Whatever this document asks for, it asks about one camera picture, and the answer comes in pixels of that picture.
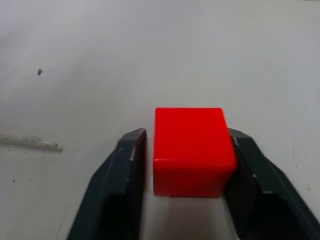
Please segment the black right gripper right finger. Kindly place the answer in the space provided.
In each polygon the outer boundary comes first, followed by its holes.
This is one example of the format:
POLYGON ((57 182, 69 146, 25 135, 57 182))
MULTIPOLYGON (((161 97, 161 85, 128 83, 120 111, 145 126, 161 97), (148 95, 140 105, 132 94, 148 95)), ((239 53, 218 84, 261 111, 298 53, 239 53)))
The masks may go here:
POLYGON ((237 169, 223 195, 240 240, 318 240, 320 223, 252 137, 229 129, 237 169))

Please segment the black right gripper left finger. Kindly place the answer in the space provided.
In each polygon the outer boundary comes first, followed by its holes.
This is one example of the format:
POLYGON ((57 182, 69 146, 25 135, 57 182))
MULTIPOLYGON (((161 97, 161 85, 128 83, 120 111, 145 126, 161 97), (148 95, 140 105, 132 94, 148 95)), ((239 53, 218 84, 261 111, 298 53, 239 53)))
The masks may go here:
POLYGON ((93 174, 69 240, 137 240, 146 174, 147 132, 124 134, 93 174))

